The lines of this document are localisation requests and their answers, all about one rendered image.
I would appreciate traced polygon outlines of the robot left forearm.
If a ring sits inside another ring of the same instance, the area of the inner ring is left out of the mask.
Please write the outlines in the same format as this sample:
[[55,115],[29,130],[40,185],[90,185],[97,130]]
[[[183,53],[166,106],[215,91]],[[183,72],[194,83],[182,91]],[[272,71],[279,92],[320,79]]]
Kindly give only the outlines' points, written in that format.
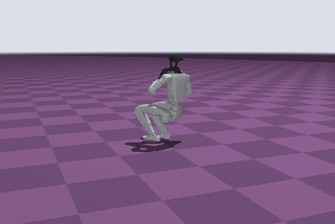
[[155,85],[155,83],[158,81],[159,79],[157,79],[156,81],[153,81],[152,82],[152,84],[150,85],[150,87],[148,88],[148,91],[150,90],[150,89],[152,89],[152,87]]

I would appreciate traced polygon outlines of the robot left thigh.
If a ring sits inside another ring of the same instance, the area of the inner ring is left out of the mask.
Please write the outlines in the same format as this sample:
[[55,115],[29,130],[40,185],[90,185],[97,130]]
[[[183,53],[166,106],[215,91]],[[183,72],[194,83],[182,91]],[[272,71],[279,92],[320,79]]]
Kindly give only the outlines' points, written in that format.
[[[170,113],[170,111],[168,111],[167,109],[157,106],[157,105],[152,105],[152,104],[143,104],[143,105],[139,105],[136,108],[139,108],[142,113],[146,112],[150,115],[153,116],[160,116],[161,115],[161,121],[164,123],[169,122],[170,120],[173,120],[173,117]],[[135,109],[136,109],[135,108]]]

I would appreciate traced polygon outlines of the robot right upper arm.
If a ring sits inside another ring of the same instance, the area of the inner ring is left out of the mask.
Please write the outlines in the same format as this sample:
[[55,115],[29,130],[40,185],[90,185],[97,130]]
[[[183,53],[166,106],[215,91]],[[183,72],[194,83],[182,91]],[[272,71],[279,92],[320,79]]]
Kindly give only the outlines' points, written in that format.
[[186,81],[186,96],[190,96],[192,94],[192,88],[190,83],[190,76],[186,74],[187,81]]

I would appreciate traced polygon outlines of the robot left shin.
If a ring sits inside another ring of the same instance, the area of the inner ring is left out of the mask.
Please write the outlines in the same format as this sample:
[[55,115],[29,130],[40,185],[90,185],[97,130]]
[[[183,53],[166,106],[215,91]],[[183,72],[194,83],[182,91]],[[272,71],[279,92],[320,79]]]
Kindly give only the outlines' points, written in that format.
[[[134,111],[135,116],[139,120],[139,122],[146,128],[146,130],[150,133],[150,135],[155,136],[155,131],[151,125],[151,121],[149,120],[149,117],[147,113],[142,113],[142,111],[139,108],[136,108]],[[156,134],[157,135],[157,134]]]

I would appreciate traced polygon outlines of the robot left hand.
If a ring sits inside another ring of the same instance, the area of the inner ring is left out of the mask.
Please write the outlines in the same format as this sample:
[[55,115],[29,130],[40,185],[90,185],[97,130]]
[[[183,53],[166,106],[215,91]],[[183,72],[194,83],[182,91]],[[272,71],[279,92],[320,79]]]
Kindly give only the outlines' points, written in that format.
[[[158,77],[158,79],[160,79],[161,76],[162,76],[163,74],[166,74],[169,70],[171,70],[171,69],[170,69],[170,68],[164,68],[164,69],[162,70],[162,72],[160,73],[160,77]],[[167,73],[167,74],[169,74],[169,73]]]

